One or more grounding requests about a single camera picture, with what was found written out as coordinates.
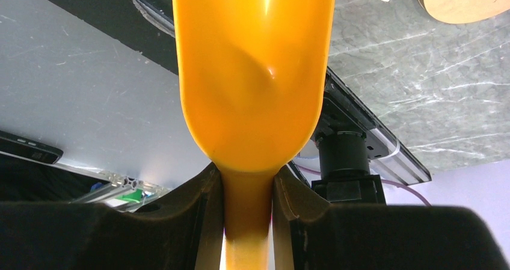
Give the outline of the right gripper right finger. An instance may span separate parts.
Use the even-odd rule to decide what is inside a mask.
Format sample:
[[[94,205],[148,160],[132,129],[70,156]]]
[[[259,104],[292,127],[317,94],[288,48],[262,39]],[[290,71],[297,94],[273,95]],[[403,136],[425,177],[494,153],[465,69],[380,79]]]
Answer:
[[[447,206],[332,204],[283,168],[274,177],[277,269],[508,269],[486,224]]]

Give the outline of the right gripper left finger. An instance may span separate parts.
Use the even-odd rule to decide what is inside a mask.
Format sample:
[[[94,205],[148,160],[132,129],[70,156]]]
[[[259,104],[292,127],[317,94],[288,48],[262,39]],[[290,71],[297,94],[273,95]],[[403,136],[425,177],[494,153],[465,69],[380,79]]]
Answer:
[[[223,187],[209,164],[136,212],[100,203],[1,203],[2,269],[218,269]]]

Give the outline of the orange plastic scoop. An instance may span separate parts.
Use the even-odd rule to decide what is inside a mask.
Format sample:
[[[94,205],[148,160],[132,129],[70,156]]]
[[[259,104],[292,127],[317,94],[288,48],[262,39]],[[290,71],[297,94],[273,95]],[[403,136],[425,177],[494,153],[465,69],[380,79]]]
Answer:
[[[172,0],[187,127],[217,166],[227,269],[266,269],[272,184],[318,123],[335,0]]]

